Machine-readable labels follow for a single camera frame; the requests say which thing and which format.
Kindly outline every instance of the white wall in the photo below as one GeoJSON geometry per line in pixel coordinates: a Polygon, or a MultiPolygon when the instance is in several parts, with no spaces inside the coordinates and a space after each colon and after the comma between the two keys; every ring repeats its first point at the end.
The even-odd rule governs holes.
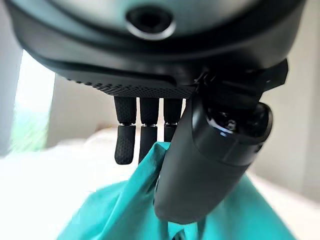
{"type": "Polygon", "coordinates": [[[0,156],[8,153],[10,145],[22,52],[0,1],[0,156]]]}
{"type": "Polygon", "coordinates": [[[47,146],[65,139],[88,138],[99,126],[116,126],[113,97],[91,86],[56,76],[47,146]]]}
{"type": "MultiPolygon", "coordinates": [[[[320,110],[315,111],[320,109],[319,16],[319,0],[309,0],[288,57],[290,70],[286,84],[263,95],[262,102],[271,106],[275,123],[252,168],[258,175],[300,194],[305,194],[308,185],[305,181],[310,185],[319,179],[316,174],[312,179],[306,178],[307,167],[320,160],[317,146],[320,134],[314,132],[315,128],[319,131],[320,123],[320,110]]],[[[319,175],[317,166],[318,169],[310,168],[319,175]]]]}

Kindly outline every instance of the bed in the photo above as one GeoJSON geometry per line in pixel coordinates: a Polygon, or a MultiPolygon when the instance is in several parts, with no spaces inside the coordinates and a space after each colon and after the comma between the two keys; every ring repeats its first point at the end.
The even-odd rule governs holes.
{"type": "MultiPolygon", "coordinates": [[[[97,189],[125,181],[138,166],[114,161],[117,130],[72,139],[36,153],[0,159],[0,239],[54,240],[97,189]]],[[[250,170],[248,176],[299,240],[319,240],[319,205],[276,186],[250,170]]]]}

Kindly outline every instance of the teal cloth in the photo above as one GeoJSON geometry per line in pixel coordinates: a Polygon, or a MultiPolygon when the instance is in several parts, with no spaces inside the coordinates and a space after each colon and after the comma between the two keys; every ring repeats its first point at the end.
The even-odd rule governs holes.
{"type": "Polygon", "coordinates": [[[168,148],[156,143],[128,181],[89,196],[58,240],[294,240],[246,176],[202,221],[159,220],[153,197],[168,148]]]}

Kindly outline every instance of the window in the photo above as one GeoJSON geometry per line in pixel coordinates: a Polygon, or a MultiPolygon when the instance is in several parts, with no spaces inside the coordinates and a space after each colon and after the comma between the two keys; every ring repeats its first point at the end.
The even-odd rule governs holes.
{"type": "Polygon", "coordinates": [[[26,51],[17,85],[11,153],[36,152],[46,146],[55,73],[26,51]]]}

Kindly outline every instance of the camera lens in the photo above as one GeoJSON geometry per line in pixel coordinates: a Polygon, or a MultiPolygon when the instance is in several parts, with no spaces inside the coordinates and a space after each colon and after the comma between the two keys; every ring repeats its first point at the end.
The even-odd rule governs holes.
{"type": "Polygon", "coordinates": [[[126,15],[127,29],[136,37],[145,40],[162,40],[175,31],[173,16],[155,6],[138,7],[126,15]]]}

